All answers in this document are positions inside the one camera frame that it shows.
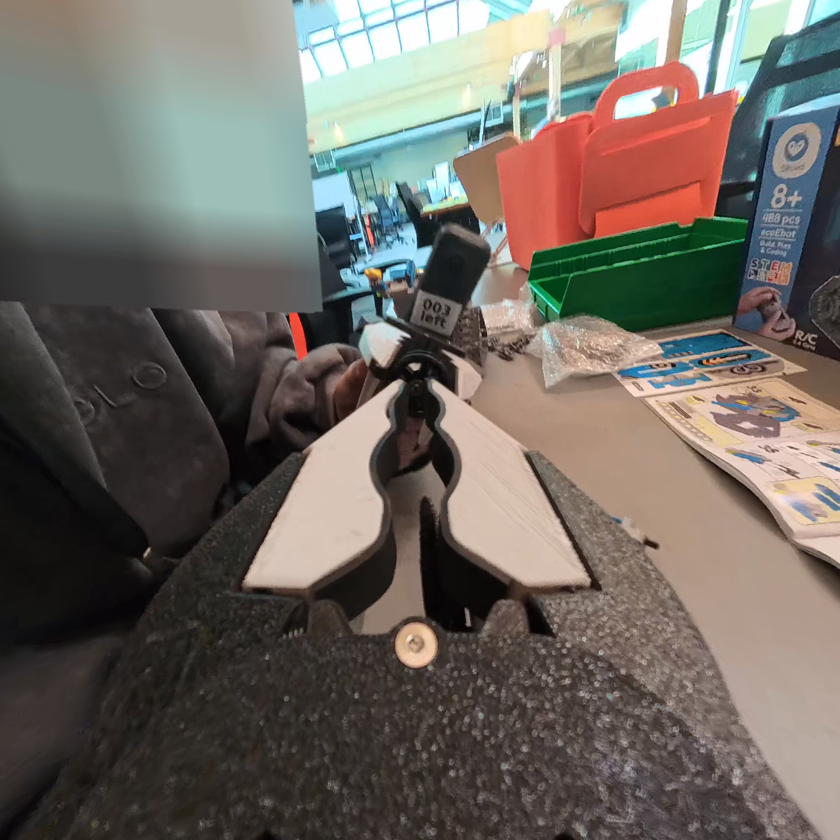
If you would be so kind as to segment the grey desk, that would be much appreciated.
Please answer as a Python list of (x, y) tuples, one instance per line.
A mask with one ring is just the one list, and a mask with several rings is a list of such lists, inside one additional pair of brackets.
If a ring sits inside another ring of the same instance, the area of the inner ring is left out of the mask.
[[(552, 461), (563, 512), (605, 552), (602, 591), (548, 597), (561, 646), (611, 659), (757, 794), (756, 752), (821, 838), (838, 838), (838, 569), (795, 548), (745, 486), (610, 375), (551, 390), (491, 355), (474, 407)], [(632, 519), (659, 550), (633, 540)]]

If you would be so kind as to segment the dark blue robot kit box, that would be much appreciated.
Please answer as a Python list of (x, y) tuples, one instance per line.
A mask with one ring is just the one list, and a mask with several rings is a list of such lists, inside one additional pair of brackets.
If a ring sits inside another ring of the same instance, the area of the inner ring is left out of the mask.
[(839, 95), (783, 110), (763, 137), (736, 329), (839, 359)]

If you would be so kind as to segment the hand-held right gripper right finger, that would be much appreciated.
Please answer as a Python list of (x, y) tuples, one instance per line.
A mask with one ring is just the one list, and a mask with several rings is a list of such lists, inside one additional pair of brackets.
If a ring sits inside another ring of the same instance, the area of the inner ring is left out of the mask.
[(528, 451), (438, 382), (427, 384), (444, 539), (473, 568), (519, 594), (592, 585)]

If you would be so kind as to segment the blue grey brick assembly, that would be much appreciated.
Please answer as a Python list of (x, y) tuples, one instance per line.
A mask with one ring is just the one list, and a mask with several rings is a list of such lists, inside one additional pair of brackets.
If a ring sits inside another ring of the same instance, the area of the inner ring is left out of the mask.
[(643, 530), (637, 527), (634, 520), (622, 517), (613, 517), (613, 519), (633, 540), (645, 546), (647, 549), (659, 550), (659, 542), (648, 537)]

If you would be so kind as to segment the toy tracked robot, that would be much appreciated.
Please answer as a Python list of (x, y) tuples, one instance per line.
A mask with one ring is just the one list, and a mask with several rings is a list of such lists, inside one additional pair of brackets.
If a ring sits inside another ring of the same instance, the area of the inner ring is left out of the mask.
[[(376, 317), (405, 321), (416, 292), (423, 285), (425, 269), (407, 259), (367, 266), (362, 274), (374, 292)], [(448, 341), (461, 350), (468, 362), (483, 371), (487, 365), (489, 338), (481, 311), (466, 304)]]

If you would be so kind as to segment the black toy wheel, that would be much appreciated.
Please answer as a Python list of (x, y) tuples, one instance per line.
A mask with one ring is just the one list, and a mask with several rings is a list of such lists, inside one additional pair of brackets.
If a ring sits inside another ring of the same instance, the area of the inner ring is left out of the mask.
[(428, 381), (448, 383), (448, 367), (432, 353), (414, 350), (397, 359), (393, 365), (393, 377), (406, 384), (410, 396), (422, 396)]

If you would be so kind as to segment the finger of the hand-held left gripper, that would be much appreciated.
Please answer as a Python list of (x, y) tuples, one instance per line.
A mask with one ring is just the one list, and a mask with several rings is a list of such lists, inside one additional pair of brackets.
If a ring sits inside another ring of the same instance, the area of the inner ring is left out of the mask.
[(483, 374), (467, 358), (451, 357), (454, 384), (451, 390), (465, 403), (470, 403), (483, 382)]
[(367, 324), (360, 336), (359, 350), (368, 371), (373, 375), (391, 375), (411, 340), (409, 332), (389, 322)]

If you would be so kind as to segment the blue sticker sheet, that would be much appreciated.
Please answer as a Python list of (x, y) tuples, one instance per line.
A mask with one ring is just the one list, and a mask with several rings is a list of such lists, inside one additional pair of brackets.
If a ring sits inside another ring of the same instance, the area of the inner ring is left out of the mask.
[(805, 367), (725, 329), (656, 341), (658, 353), (613, 376), (635, 397), (654, 397), (763, 381), (805, 372)]

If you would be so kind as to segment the person's left hand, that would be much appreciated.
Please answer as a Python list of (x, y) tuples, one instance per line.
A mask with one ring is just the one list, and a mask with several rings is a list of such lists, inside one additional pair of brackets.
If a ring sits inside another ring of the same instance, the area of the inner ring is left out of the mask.
[(349, 417), (355, 411), (362, 397), (368, 372), (364, 360), (358, 359), (337, 380), (332, 394), (332, 404), (337, 423)]

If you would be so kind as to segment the beige back chair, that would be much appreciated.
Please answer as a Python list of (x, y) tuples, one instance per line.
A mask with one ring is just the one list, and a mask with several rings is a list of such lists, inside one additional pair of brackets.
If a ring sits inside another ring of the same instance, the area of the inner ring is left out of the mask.
[(503, 220), (497, 157), (519, 144), (520, 140), (513, 133), (504, 133), (454, 158), (455, 174), (469, 206), (486, 228)]

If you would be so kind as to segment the instruction booklet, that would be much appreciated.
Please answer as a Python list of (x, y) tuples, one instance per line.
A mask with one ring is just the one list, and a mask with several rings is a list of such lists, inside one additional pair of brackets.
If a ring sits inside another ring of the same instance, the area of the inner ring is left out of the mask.
[(653, 395), (646, 405), (751, 490), (791, 543), (839, 567), (839, 412), (783, 378)]

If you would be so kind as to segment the large clear plastic bag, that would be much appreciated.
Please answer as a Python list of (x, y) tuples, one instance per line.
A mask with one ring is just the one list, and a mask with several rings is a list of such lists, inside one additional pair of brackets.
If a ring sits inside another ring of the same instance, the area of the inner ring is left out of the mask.
[(611, 375), (657, 360), (658, 343), (593, 316), (573, 316), (544, 324), (526, 346), (540, 361), (547, 389), (574, 378)]

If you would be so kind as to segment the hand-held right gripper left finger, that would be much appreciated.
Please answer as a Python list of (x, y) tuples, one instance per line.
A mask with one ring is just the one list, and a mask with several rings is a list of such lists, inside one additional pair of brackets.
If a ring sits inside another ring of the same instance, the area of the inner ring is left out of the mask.
[(320, 437), (243, 579), (247, 592), (313, 597), (371, 556), (385, 536), (385, 499), (373, 455), (396, 430), (393, 382)]

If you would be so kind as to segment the small clear plastic bag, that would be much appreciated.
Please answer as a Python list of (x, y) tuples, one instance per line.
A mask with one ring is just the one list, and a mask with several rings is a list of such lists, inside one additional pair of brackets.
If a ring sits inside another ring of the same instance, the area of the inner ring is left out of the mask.
[(541, 325), (539, 312), (531, 300), (504, 299), (481, 305), (479, 312), (490, 338), (533, 335)]

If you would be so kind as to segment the person's left forearm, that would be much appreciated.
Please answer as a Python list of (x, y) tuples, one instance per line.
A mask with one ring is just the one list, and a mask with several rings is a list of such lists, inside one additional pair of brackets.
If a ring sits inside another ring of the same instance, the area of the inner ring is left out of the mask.
[(320, 346), (301, 361), (290, 335), (269, 345), (251, 404), (247, 451), (280, 461), (338, 425), (333, 389), (358, 359), (361, 352), (343, 343)]

